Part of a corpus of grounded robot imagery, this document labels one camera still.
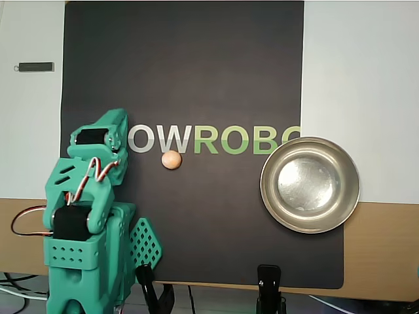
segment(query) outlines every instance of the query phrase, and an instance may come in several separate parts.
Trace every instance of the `orange ball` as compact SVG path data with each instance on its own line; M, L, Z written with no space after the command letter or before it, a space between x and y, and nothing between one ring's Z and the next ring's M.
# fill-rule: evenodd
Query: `orange ball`
M180 167L182 163L182 156L180 153L169 150L168 152L165 152L162 156L162 164L164 167L174 170Z

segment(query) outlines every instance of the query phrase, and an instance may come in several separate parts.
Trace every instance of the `black mat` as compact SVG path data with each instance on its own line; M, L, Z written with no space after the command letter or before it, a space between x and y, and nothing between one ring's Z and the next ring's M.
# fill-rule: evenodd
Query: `black mat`
M153 147L130 149L117 200L135 203L160 236L157 279L257 284L257 266L276 264L283 286L343 284L343 227L292 232L268 214L259 193L267 155L254 154L253 146L270 145L254 143L254 127L272 126L280 143L284 130L300 121L303 15L300 1L66 6L62 155L69 134L108 109L125 108L130 129L151 128ZM161 165L157 125L166 139L171 125L182 138L191 126L176 171ZM213 154L194 144L196 126L218 131ZM249 143L233 131L223 148L220 137L229 126L242 127ZM144 147L145 132L133 141ZM231 154L240 151L226 145L248 147Z

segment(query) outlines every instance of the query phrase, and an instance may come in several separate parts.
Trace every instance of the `perforated plate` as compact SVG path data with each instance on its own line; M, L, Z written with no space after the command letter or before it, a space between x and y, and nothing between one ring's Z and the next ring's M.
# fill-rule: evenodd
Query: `perforated plate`
M151 263L154 269L162 257L162 247L146 218L140 218L130 234L131 258L136 267Z

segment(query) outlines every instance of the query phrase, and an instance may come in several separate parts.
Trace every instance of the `wooden table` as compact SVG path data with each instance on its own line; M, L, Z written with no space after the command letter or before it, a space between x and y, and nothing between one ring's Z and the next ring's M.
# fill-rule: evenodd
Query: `wooden table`
M0 271L46 275L42 237L19 237L10 222L22 209L40 200L0 199ZM21 232L43 230L42 213L22 217ZM284 292L414 301L419 299L419 205L360 203L344 229L345 280L337 290L281 288ZM176 283L257 290L257 286Z

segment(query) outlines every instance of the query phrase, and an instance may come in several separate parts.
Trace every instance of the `black clamp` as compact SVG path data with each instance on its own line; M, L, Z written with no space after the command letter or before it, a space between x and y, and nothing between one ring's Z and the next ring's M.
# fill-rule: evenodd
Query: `black clamp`
M153 281L155 279L150 264L141 265L136 269L137 280L143 288L145 302L150 314L170 314L175 305L175 291L173 286L163 284L163 293L157 299Z
M280 289L281 269L275 265L259 265L257 268L259 297L256 314L287 314L285 298Z

